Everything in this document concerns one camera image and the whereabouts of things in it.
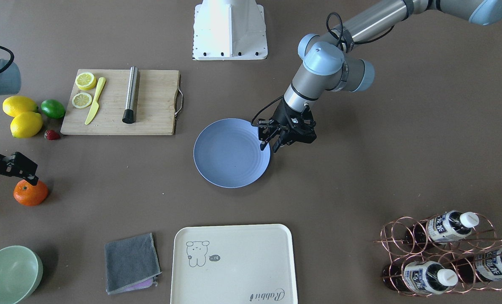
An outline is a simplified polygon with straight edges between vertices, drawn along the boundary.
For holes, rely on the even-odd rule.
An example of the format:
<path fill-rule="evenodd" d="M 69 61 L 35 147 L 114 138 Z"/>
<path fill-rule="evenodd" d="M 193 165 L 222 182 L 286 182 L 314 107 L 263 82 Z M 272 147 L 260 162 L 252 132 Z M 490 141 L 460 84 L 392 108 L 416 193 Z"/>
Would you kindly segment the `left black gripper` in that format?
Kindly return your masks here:
<path fill-rule="evenodd" d="M 276 102 L 279 102 L 279 104 L 273 116 L 270 119 L 258 119 L 257 121 L 261 151 L 277 135 L 278 139 L 272 148 L 273 153 L 276 153 L 280 147 L 290 146 L 294 142 L 311 144 L 316 140 L 317 136 L 314 130 L 316 121 L 313 119 L 313 114 L 308 105 L 304 106 L 303 111 L 296 111 L 288 106 L 284 98 L 276 98 L 259 110 L 257 115 L 260 115 Z"/>

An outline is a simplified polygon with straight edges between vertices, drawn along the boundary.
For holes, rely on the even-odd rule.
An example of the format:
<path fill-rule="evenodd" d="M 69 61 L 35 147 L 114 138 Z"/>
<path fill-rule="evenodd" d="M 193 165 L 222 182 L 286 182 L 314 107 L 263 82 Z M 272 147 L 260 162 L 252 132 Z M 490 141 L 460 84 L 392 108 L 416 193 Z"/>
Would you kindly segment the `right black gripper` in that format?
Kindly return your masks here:
<path fill-rule="evenodd" d="M 0 175 L 19 177 L 30 185 L 38 185 L 39 177 L 35 174 L 38 165 L 20 152 L 10 157 L 0 154 Z"/>

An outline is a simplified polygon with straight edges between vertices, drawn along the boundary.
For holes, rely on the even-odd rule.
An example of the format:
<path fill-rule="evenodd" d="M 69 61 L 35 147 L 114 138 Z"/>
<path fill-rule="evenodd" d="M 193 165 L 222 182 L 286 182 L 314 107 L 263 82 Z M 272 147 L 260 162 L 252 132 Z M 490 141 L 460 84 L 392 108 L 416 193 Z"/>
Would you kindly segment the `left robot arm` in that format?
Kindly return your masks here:
<path fill-rule="evenodd" d="M 274 141 L 273 152 L 296 142 L 311 144 L 316 139 L 311 106 L 323 92 L 363 92 L 373 83 L 374 66 L 366 60 L 350 58 L 358 46 L 385 37 L 395 25 L 412 15 L 434 10 L 482 26 L 502 19 L 502 0 L 382 0 L 347 21 L 339 20 L 327 32 L 309 33 L 299 42 L 302 60 L 286 92 L 270 119 L 254 116 L 259 148 Z"/>

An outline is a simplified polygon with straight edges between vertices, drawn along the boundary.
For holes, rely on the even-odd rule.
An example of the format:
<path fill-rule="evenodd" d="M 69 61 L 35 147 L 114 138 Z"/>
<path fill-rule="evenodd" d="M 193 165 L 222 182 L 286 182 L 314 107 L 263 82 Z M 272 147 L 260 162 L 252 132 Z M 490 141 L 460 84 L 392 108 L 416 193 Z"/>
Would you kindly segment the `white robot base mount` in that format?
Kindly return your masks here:
<path fill-rule="evenodd" d="M 194 60 L 268 57 L 264 7 L 254 0 L 203 0 L 194 8 Z"/>

